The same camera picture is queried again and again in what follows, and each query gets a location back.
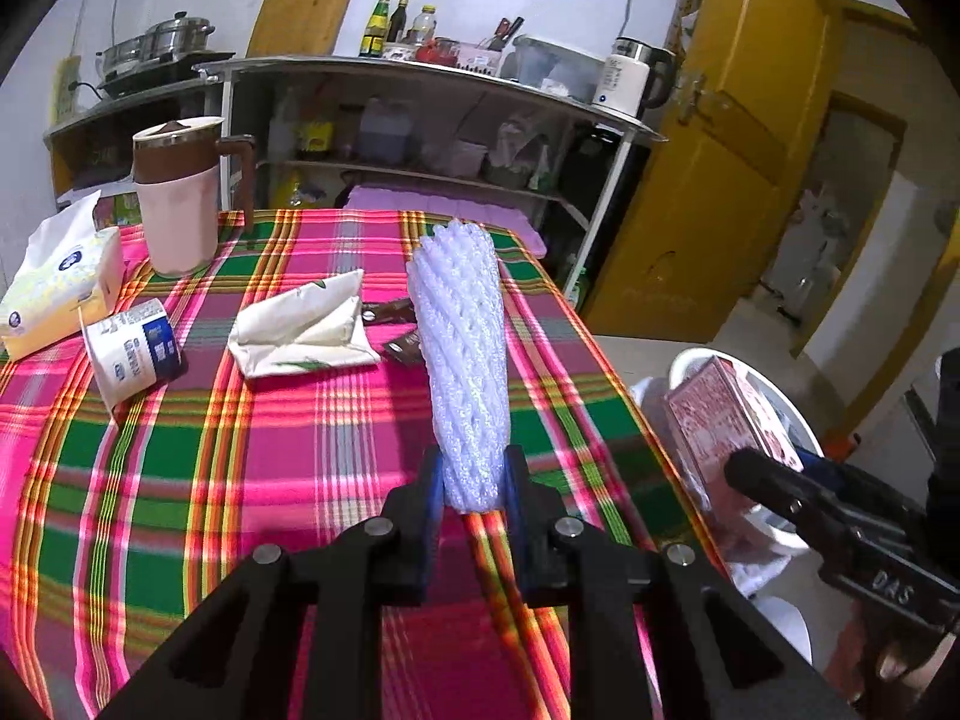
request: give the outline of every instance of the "paper cup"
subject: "paper cup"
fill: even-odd
[[[174,331],[160,300],[83,327],[83,344],[107,411],[181,370]]]

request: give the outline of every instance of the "cutting board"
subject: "cutting board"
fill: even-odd
[[[247,56],[325,55],[333,52],[349,1],[263,0],[253,25]]]

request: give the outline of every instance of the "yellow wooden door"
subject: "yellow wooden door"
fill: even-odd
[[[704,0],[680,88],[584,308],[593,333],[709,341],[784,231],[839,58],[836,0]]]

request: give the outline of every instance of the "metal screw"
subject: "metal screw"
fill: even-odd
[[[553,523],[553,529],[561,536],[576,538],[584,531],[584,523],[576,517],[561,517]]]
[[[697,553],[686,544],[670,544],[666,548],[666,557],[667,560],[675,562],[677,565],[690,565],[697,559]]]
[[[260,565],[270,565],[272,562],[277,562],[282,554],[283,550],[276,544],[261,544],[253,550],[253,560]]]
[[[368,536],[386,536],[394,529],[394,524],[387,517],[371,517],[363,525]]]

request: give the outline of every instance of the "door handle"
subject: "door handle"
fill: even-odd
[[[688,85],[686,81],[689,78],[690,75],[685,74],[685,77],[680,81],[680,109],[677,113],[677,121],[680,124],[689,124],[693,112],[697,109],[697,103],[704,95],[704,86],[707,84],[707,75],[698,73],[690,80],[689,89],[686,89],[685,87]]]

